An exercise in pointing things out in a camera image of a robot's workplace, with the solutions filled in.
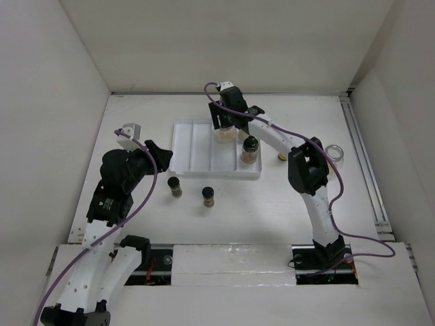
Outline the round glass jar silver lid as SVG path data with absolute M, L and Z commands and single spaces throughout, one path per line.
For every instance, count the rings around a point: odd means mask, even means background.
M 213 132 L 214 138 L 218 143 L 230 143 L 234 141 L 237 132 L 234 126 L 218 128 Z

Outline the black-cap bottle white powder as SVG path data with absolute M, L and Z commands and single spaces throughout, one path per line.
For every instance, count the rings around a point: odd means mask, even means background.
M 238 137 L 241 141 L 244 141 L 249 135 L 242 129 L 238 131 Z

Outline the black-cap bottle tan powder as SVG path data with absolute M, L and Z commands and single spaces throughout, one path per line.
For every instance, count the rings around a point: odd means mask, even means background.
M 258 158 L 259 147 L 259 140 L 253 136 L 248 136 L 242 146 L 242 161 L 246 164 L 254 164 Z

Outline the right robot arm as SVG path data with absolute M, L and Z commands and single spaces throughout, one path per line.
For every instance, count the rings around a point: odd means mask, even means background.
M 330 216 L 329 168 L 321 141 L 285 131 L 263 109 L 249 107 L 241 90 L 229 81 L 207 83 L 204 91 L 208 98 L 209 86 L 214 86 L 220 96 L 218 101 L 211 99 L 209 103 L 215 129 L 234 127 L 247 134 L 248 139 L 262 141 L 286 157 L 288 181 L 302 196 L 311 221 L 314 259 L 321 269 L 336 264 L 344 255 L 345 243 Z

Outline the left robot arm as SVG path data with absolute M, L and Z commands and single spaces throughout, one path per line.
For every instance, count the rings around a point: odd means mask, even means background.
M 152 140 L 120 135 L 119 149 L 102 157 L 101 179 L 86 215 L 81 252 L 52 283 L 38 306 L 34 325 L 109 325 L 115 297 L 135 269 L 151 263 L 148 238 L 128 235 L 124 225 L 144 207 L 133 208 L 132 192 L 146 175 L 169 167 L 173 152 Z

